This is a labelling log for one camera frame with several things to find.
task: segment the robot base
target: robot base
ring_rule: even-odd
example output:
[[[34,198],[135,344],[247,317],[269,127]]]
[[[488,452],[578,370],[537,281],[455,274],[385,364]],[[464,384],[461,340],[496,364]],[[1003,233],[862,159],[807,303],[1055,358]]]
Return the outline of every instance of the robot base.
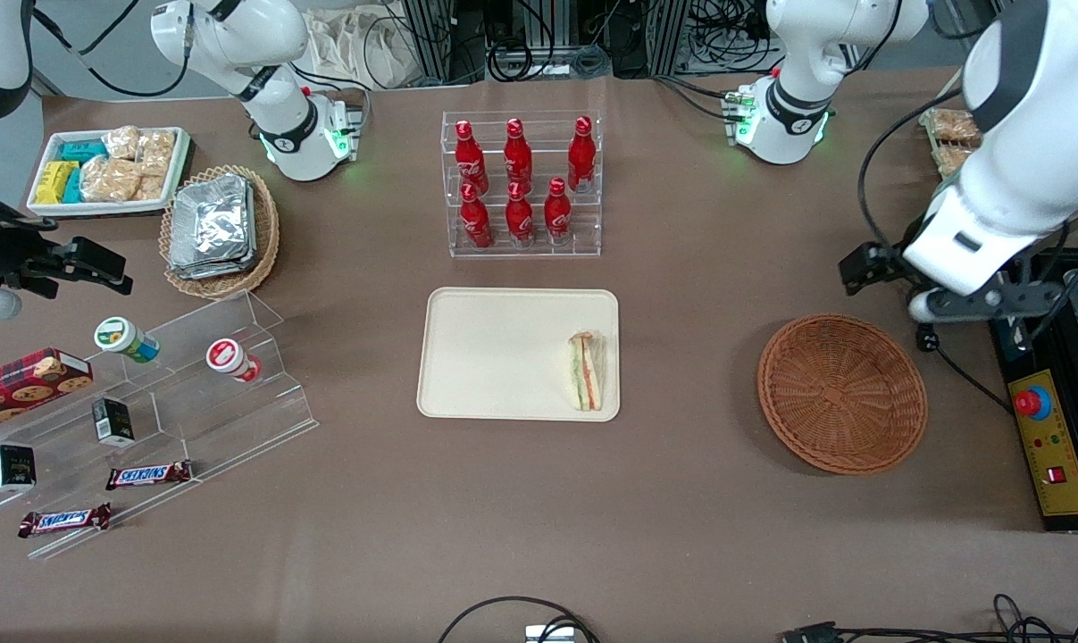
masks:
[[[721,113],[733,119],[727,121],[725,134],[731,146],[742,146],[763,162],[797,163],[807,158],[808,151],[825,136],[828,114],[815,125],[806,119],[803,134],[789,134],[766,101],[773,82],[774,78],[766,76],[751,85],[740,86],[735,94],[721,99]]]
[[[330,101],[319,94],[310,95],[309,100],[317,107],[317,127],[301,142],[298,151],[273,150],[264,137],[261,138],[268,160],[293,180],[320,179],[337,164],[355,159],[359,146],[361,112],[346,112],[344,102]],[[343,123],[334,122],[333,115],[337,112],[346,115]]]

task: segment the red button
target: red button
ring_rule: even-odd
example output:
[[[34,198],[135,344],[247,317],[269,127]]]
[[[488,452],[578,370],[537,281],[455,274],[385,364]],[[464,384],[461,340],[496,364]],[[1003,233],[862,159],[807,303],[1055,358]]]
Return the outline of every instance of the red button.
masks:
[[[1034,415],[1036,412],[1042,410],[1042,400],[1039,399],[1039,396],[1035,392],[1017,392],[1013,401],[1015,402],[1015,411],[1020,415]]]

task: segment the aluminum foil package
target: aluminum foil package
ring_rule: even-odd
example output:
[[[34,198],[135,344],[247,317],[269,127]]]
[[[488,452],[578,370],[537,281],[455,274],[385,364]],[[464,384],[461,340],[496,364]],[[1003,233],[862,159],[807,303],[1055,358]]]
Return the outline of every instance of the aluminum foil package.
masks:
[[[171,272],[205,279],[255,265],[252,207],[252,186],[235,174],[180,189],[170,217]]]

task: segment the white bag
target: white bag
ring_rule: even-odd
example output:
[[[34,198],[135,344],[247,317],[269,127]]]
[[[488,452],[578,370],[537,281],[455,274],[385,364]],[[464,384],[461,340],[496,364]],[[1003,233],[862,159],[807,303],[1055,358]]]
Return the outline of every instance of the white bag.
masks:
[[[403,4],[392,2],[388,8],[391,13],[383,4],[305,12],[314,72],[349,78],[373,90],[392,90],[420,78],[416,53],[409,47],[415,47],[415,36],[404,26],[406,20],[392,19],[392,13],[403,18]]]

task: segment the small black box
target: small black box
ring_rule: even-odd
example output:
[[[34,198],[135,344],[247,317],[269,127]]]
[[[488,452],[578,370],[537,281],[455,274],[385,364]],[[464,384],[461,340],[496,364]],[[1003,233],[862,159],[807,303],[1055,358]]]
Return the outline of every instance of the small black box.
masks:
[[[103,397],[94,402],[94,428],[97,428],[98,442],[110,447],[129,447],[134,443],[129,408],[118,399]]]
[[[33,488],[34,449],[25,443],[0,443],[0,492]]]

